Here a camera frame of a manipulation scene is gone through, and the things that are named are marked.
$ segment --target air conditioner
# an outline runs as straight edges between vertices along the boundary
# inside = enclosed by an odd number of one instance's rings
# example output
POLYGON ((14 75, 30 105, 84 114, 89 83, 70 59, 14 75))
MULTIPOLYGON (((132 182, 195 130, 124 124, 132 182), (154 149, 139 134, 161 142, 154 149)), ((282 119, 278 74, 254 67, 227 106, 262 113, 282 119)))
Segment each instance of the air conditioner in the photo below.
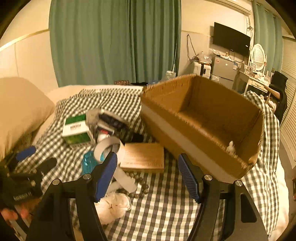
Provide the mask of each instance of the air conditioner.
POLYGON ((248 0, 206 0, 214 2, 226 7, 229 7, 235 11, 238 11, 244 15, 250 15, 252 12, 252 4, 248 0))

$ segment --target checkered bedsheet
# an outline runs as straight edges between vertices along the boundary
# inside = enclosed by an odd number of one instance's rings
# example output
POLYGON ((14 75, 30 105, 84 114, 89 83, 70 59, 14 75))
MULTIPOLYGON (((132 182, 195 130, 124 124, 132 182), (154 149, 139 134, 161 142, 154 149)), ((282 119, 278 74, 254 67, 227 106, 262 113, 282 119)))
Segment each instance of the checkered bedsheet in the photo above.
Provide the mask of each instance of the checkered bedsheet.
MULTIPOLYGON (((81 176, 81 160, 90 147, 72 150, 62 139, 62 128, 69 116, 81 115, 87 110, 101 107, 112 111, 131 123, 135 132, 144 135, 145 142, 153 138, 145 131, 140 119, 140 91, 134 89, 102 89, 81 91, 57 103, 55 118, 36 144, 34 155, 19 163, 18 172, 28 172, 49 157, 55 157, 57 166, 44 178, 43 192, 51 181, 59 178, 63 182, 81 176)), ((249 91, 245 95, 265 114, 262 148, 257 164, 242 181, 253 198, 267 233, 276 226, 279 201, 276 167, 279 153, 279 122, 258 95, 249 91)), ((163 174, 140 174, 150 186, 149 193, 142 199, 132 199, 132 209, 126 215, 105 226, 108 240, 186 240, 198 213, 199 205, 189 198, 182 183, 177 162, 165 152, 163 174)), ((70 200, 70 210, 75 228, 79 228, 75 200, 70 200)), ((224 201, 220 208, 214 231, 218 240, 222 228, 224 201)))

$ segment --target vanity table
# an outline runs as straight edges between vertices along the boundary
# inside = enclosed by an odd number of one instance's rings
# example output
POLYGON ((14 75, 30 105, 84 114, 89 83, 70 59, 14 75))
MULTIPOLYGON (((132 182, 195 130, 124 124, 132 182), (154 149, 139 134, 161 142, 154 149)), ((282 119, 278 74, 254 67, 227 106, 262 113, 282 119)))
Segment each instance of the vanity table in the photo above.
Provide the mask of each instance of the vanity table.
POLYGON ((249 76, 248 74, 246 74, 242 71, 239 71, 239 73, 236 76, 235 84, 234 84, 235 91, 239 92, 240 82, 242 82, 242 81, 247 83, 244 93, 247 92, 249 85, 254 86, 255 88, 267 93, 267 90, 264 88, 264 83, 253 78, 252 76, 249 76))
MULTIPOLYGON (((265 65, 266 65, 266 58, 267 56, 265 55, 264 49, 260 44, 255 44, 254 47, 252 48, 248 60, 248 65, 250 65, 250 62, 255 64, 256 66, 256 72, 261 74, 260 71, 265 70, 265 65)), ((264 83, 261 82, 258 79, 255 79, 254 77, 246 74, 245 72, 239 71, 235 77, 234 80, 234 89, 237 92, 242 92, 242 89, 244 86, 242 86, 242 82, 247 83, 244 93, 247 92, 248 87, 251 85, 255 87, 256 89, 259 89, 265 93, 267 93, 267 90, 264 88, 264 83)))

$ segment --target cardboard box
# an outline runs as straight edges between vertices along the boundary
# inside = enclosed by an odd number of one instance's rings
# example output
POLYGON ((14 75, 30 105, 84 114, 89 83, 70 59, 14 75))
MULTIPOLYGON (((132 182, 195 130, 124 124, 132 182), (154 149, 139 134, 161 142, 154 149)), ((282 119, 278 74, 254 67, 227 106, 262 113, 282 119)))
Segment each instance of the cardboard box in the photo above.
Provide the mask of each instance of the cardboard box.
POLYGON ((147 86, 141 105, 148 132, 175 158, 186 153, 205 174, 231 183, 255 165, 263 113, 233 90, 191 74, 147 86), (235 155, 226 152, 230 141, 235 155))

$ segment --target refrigerator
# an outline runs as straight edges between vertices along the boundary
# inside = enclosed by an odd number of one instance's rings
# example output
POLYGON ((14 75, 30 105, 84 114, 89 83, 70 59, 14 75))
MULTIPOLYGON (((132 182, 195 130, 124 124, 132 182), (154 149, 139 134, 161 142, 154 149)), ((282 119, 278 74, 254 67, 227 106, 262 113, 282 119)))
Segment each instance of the refrigerator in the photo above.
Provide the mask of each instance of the refrigerator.
POLYGON ((211 80, 219 79, 219 83, 232 89, 237 69, 237 63, 215 56, 212 62, 211 80))

